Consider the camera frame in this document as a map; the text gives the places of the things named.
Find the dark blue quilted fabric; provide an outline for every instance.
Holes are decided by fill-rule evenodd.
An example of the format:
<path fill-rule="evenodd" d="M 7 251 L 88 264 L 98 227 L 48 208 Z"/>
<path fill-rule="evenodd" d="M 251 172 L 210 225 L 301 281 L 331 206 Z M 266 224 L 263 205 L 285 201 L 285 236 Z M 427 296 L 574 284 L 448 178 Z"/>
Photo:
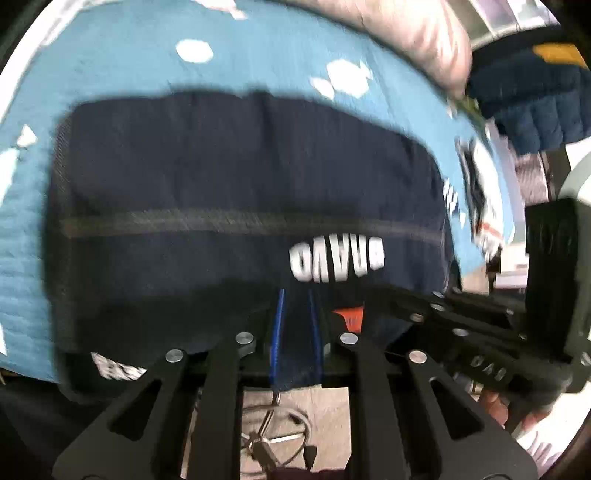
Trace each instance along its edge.
<path fill-rule="evenodd" d="M 521 50 L 479 69 L 469 95 L 495 118 L 518 154 L 552 150 L 591 135 L 591 72 Z"/>

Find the metal bolt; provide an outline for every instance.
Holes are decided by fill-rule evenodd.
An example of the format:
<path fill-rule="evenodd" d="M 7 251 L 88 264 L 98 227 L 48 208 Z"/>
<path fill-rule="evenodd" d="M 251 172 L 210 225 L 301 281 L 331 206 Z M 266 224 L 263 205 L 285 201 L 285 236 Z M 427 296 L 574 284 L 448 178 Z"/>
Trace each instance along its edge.
<path fill-rule="evenodd" d="M 425 317 L 420 313 L 411 313 L 410 319 L 414 323 L 423 323 L 425 321 Z"/>
<path fill-rule="evenodd" d="M 413 350 L 408 354 L 408 358 L 414 364 L 423 364 L 427 361 L 427 355 L 420 350 Z"/>
<path fill-rule="evenodd" d="M 345 345 L 354 345 L 357 343 L 357 340 L 359 340 L 357 335 L 355 335 L 354 333 L 350 333 L 350 332 L 343 333 L 340 336 L 340 341 L 342 343 L 344 343 Z"/>
<path fill-rule="evenodd" d="M 589 356 L 589 354 L 587 352 L 583 352 L 581 354 L 581 365 L 584 365 L 586 367 L 591 367 L 591 357 Z"/>
<path fill-rule="evenodd" d="M 239 345 L 248 345 L 249 343 L 252 343 L 254 339 L 255 336 L 251 332 L 240 332 L 236 335 L 236 343 Z"/>
<path fill-rule="evenodd" d="M 173 348 L 166 352 L 166 361 L 172 364 L 180 362 L 183 359 L 183 351 L 178 348 Z"/>

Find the blue bedsheet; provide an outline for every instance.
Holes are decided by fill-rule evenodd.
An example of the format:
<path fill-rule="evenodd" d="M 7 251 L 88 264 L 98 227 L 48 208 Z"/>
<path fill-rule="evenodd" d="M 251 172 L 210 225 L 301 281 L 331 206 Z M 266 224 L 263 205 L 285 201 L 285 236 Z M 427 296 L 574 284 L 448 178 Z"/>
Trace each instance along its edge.
<path fill-rule="evenodd" d="M 24 124 L 38 137 L 21 152 L 0 207 L 0 325 L 8 354 L 0 354 L 0 367 L 57 380 L 42 281 L 41 228 L 56 126 L 82 101 L 203 87 L 237 94 L 263 89 L 325 102 L 418 139 L 458 192 L 460 211 L 467 213 L 454 141 L 478 133 L 464 114 L 452 118 L 437 87 L 367 35 L 318 15 L 261 0 L 238 0 L 238 8 L 247 19 L 190 0 L 101 5 L 79 13 L 35 57 L 0 125 L 0 151 L 14 146 Z M 207 42 L 213 57 L 205 63 L 183 60 L 176 45 L 184 39 Z M 365 93 L 363 88 L 345 93 L 347 87 L 329 77 L 327 65 L 336 60 L 346 60 L 351 72 L 365 75 Z M 325 95 L 332 88 L 334 100 L 314 88 L 314 78 L 320 79 L 315 82 Z M 502 176 L 501 192 L 507 199 Z M 504 219 L 508 238 L 513 227 L 508 200 Z M 451 224 L 460 269 L 469 273 L 483 264 L 482 254 L 472 244 L 468 224 L 461 227 L 455 216 Z"/>

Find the blue strip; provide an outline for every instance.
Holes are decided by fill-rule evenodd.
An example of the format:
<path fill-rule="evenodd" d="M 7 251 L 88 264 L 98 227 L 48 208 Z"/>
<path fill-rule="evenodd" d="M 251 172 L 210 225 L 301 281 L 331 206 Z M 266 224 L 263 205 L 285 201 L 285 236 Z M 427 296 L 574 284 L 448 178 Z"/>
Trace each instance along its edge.
<path fill-rule="evenodd" d="M 281 321 L 283 320 L 283 301 L 285 300 L 285 289 L 279 291 L 279 300 L 277 301 L 277 312 L 275 313 L 275 323 L 273 324 L 273 338 L 271 341 L 271 385 L 275 384 L 277 378 L 277 369 L 279 364 L 279 344 L 281 341 Z"/>
<path fill-rule="evenodd" d="M 314 295 L 308 290 L 308 301 L 310 303 L 310 317 L 312 318 L 312 335 L 314 337 L 314 360 L 316 361 L 316 381 L 322 379 L 322 347 L 320 344 L 320 329 L 318 327 L 318 318 L 316 317 L 316 306 L 314 305 Z"/>

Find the orange label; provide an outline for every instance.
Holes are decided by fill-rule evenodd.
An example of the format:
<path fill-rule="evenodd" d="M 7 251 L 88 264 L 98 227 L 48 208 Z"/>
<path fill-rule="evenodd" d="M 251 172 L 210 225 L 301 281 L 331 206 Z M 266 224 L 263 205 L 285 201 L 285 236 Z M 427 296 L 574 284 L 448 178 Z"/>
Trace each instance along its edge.
<path fill-rule="evenodd" d="M 338 313 L 345 318 L 348 331 L 353 333 L 361 333 L 361 324 L 363 323 L 363 307 L 335 310 L 335 313 Z"/>

